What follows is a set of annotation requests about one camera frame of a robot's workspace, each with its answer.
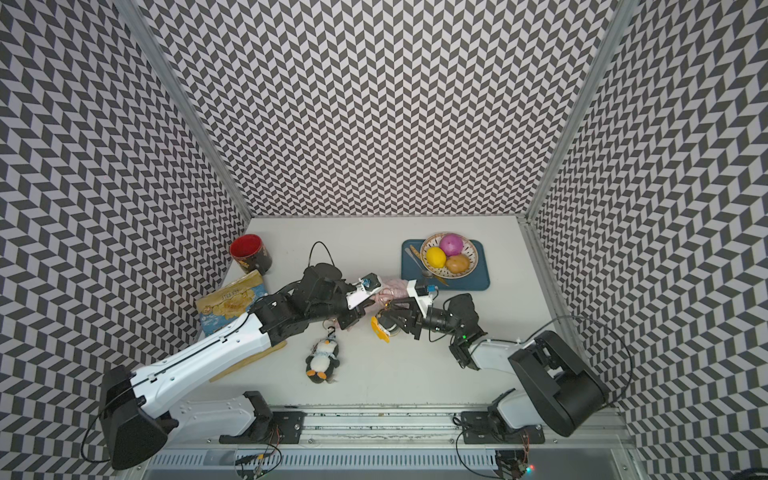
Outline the pink fluffy bag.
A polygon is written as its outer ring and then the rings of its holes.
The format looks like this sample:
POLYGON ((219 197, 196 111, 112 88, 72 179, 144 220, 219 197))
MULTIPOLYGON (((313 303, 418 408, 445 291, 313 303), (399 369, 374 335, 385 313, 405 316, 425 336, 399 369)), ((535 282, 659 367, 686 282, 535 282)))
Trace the pink fluffy bag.
POLYGON ((371 297, 373 304, 365 309, 366 313, 374 314, 385 308, 392 301, 411 298, 412 289, 409 288, 410 284, 411 281, 403 279, 384 279, 381 289, 371 297))

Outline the penguin plush charm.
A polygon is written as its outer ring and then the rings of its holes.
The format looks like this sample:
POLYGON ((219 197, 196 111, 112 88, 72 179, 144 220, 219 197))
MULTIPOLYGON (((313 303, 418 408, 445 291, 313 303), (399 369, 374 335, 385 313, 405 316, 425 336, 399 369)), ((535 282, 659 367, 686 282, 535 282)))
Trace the penguin plush charm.
POLYGON ((305 359, 305 374, 314 384, 329 383, 334 379, 335 370, 340 366, 339 344, 328 337, 317 342, 305 359))

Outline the grey plush yellow flower charm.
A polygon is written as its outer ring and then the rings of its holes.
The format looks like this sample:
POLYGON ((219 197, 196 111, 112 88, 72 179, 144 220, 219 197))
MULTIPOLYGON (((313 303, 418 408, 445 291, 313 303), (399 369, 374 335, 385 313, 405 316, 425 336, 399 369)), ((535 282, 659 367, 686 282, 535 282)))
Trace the grey plush yellow flower charm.
POLYGON ((380 310, 371 317, 371 327, 375 335, 386 343, 402 331, 395 316, 385 310, 380 310))

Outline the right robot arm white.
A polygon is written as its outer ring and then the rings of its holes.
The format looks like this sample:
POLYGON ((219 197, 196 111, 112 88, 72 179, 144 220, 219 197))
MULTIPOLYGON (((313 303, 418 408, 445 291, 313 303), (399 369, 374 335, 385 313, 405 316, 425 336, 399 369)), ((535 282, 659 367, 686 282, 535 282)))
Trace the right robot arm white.
POLYGON ((473 298, 464 293, 434 305, 433 291, 373 303, 371 325, 390 341, 398 333, 449 337, 449 351, 463 369, 514 375, 519 385, 497 396, 483 412, 460 413, 457 423, 467 444, 540 443, 546 426, 571 436, 593 414, 614 406, 629 389, 611 394, 605 382, 554 331, 541 327, 526 340, 489 339, 473 298))

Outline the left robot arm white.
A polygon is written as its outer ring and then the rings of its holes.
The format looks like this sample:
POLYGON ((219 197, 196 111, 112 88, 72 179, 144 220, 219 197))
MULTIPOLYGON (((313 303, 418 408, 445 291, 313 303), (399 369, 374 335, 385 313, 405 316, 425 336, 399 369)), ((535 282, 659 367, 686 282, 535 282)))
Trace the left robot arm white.
POLYGON ((171 411, 190 392, 313 322, 335 319, 346 328, 364 316, 381 288, 374 273, 349 283, 332 264, 311 265, 301 279, 258 298, 238 318, 179 353, 136 370, 124 365, 107 370, 95 418, 107 449, 103 463, 120 471, 150 459, 183 429, 171 411))

